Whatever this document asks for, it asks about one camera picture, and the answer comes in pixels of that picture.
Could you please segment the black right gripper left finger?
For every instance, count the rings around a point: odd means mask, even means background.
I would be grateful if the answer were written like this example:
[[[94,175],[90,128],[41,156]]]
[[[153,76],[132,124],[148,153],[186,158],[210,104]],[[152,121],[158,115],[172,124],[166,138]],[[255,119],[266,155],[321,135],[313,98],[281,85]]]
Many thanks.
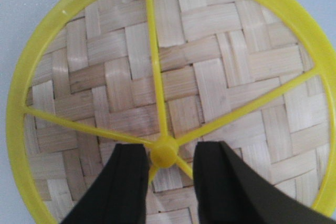
[[[117,144],[63,223],[145,223],[149,162],[142,144]]]

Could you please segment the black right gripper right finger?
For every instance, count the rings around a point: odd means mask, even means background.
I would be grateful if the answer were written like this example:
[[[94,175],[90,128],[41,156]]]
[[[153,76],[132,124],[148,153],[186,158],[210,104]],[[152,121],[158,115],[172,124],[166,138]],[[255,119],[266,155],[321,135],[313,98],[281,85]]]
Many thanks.
[[[267,182],[225,142],[197,144],[193,180],[200,223],[335,223]]]

